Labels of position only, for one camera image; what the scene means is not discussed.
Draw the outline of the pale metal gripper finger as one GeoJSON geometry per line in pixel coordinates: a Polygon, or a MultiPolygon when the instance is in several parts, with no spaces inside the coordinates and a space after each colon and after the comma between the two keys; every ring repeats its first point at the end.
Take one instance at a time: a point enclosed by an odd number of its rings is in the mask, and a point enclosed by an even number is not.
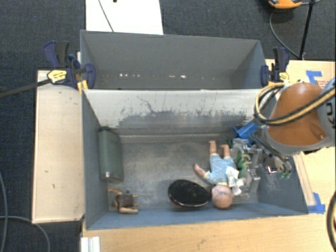
{"type": "Polygon", "coordinates": [[[260,176],[257,174],[256,169],[248,169],[246,171],[245,178],[245,193],[257,193],[260,176]]]}
{"type": "Polygon", "coordinates": [[[247,139],[234,138],[232,139],[232,150],[247,153],[249,150],[249,141],[247,139]]]}

